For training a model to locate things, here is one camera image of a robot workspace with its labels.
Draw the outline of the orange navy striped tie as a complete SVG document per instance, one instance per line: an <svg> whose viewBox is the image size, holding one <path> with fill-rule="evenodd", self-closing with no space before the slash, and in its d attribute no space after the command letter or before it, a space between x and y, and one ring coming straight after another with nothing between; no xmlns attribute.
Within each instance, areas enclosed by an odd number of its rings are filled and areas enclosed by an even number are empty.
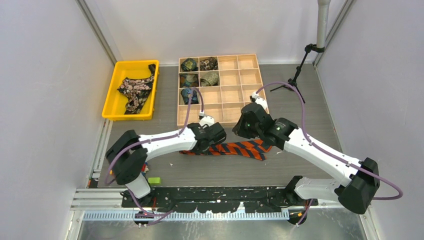
<svg viewBox="0 0 424 240"><path fill-rule="evenodd" d="M265 156L272 149L272 146L267 145L260 139L240 141L240 142L226 142L212 145L204 153L195 153L194 151L182 150L179 151L182 155L191 156L242 156L259 161L267 159Z"/></svg>

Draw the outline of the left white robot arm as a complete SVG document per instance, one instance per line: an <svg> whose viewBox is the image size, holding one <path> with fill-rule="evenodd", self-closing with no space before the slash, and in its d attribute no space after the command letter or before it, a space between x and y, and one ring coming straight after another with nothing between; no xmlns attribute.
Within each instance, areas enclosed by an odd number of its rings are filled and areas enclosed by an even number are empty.
<svg viewBox="0 0 424 240"><path fill-rule="evenodd" d="M138 135L134 130L127 130L106 151L105 158L114 181L126 186L141 207L148 207L154 197L150 184L142 174L145 163L179 151L203 154L226 138L225 129L218 122L212 125L194 122L181 129L155 135Z"/></svg>

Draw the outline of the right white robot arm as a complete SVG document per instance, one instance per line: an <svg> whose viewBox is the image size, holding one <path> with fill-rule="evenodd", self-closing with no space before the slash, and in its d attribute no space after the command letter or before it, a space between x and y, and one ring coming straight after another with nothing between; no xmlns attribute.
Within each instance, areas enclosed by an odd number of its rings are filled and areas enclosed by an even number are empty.
<svg viewBox="0 0 424 240"><path fill-rule="evenodd" d="M304 135L303 129L286 118L273 119L263 106L255 102L241 109L239 121L232 132L242 138L262 140L266 145L297 155L317 166L331 176L330 179L312 179L294 176L285 187L285 198L291 205L299 205L303 200L321 199L339 202L355 214L364 214L380 187L380 180L373 174L379 173L378 164L366 158L361 161L348 157L324 145L317 149L317 140Z"/></svg>

